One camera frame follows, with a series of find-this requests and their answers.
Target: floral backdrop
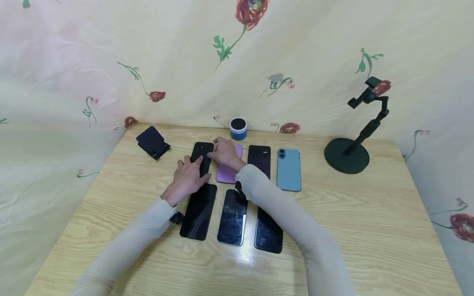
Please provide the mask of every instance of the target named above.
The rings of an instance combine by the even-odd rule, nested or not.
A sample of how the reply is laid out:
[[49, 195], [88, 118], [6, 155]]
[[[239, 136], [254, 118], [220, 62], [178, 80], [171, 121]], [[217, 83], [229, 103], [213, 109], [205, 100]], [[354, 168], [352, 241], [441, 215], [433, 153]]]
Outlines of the floral backdrop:
[[[0, 294], [22, 295], [136, 121], [355, 138], [380, 105], [473, 295], [467, 0], [0, 1]], [[31, 252], [25, 246], [39, 243]]]

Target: person's left hand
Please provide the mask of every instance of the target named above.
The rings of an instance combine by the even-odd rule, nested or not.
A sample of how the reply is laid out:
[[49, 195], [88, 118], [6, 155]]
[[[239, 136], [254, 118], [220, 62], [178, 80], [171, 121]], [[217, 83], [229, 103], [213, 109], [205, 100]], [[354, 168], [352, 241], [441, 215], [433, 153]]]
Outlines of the person's left hand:
[[161, 198], [166, 200], [170, 206], [175, 206], [210, 180], [210, 173], [201, 178], [199, 167], [202, 160], [203, 157], [200, 156], [195, 162], [191, 162], [189, 155], [184, 157], [184, 161], [178, 160], [178, 169], [174, 172], [173, 182], [161, 195]]

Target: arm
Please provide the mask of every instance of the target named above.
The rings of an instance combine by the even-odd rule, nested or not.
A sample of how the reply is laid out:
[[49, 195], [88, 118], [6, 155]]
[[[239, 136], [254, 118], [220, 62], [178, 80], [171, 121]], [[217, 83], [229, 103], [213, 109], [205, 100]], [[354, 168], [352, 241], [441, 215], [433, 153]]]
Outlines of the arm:
[[336, 243], [311, 215], [251, 164], [240, 170], [237, 180], [247, 199], [266, 211], [301, 250], [310, 296], [355, 295]]
[[175, 207], [157, 198], [100, 253], [77, 280], [71, 295], [110, 295], [118, 278], [166, 231], [175, 213]]
[[170, 218], [176, 213], [175, 205], [186, 196], [198, 191], [211, 175], [202, 178], [199, 167], [201, 156], [191, 163], [190, 156], [184, 162], [178, 160], [173, 182], [146, 210], [127, 226], [94, 260], [77, 280], [71, 295], [107, 296], [118, 278], [137, 260], [143, 250], [159, 238], [168, 228]]

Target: wood grain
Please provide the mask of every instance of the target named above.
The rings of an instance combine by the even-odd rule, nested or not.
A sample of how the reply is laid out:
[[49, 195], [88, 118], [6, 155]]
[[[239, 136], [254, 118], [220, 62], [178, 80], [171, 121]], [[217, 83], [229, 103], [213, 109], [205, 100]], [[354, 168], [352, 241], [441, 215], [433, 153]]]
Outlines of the wood grain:
[[[66, 295], [80, 274], [171, 182], [176, 162], [195, 142], [228, 137], [228, 130], [155, 127], [172, 149], [154, 161], [135, 137], [148, 125], [130, 127], [57, 241], [27, 295]], [[240, 144], [272, 148], [276, 180], [279, 148], [301, 152], [302, 191], [289, 192], [334, 237], [360, 296], [461, 295], [443, 250], [397, 146], [366, 141], [367, 169], [345, 175], [329, 167], [323, 150], [330, 138], [248, 132]], [[218, 192], [207, 239], [179, 236], [172, 225], [152, 243], [117, 284], [113, 295], [307, 295], [302, 256], [287, 235], [283, 252], [257, 250], [256, 206], [249, 204], [244, 244], [221, 244], [216, 235], [224, 195]], [[184, 212], [187, 200], [178, 205]]]

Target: sleeve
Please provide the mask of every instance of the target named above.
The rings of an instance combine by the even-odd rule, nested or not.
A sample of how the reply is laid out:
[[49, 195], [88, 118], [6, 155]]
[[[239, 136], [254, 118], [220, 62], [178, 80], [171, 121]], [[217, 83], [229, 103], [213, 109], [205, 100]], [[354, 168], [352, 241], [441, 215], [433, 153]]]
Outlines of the sleeve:
[[110, 295], [117, 279], [166, 231], [176, 211], [166, 200], [157, 198], [99, 254], [79, 277], [71, 295]]
[[247, 199], [266, 211], [299, 247], [310, 296], [355, 295], [336, 243], [311, 215], [251, 164], [240, 170], [237, 181]]

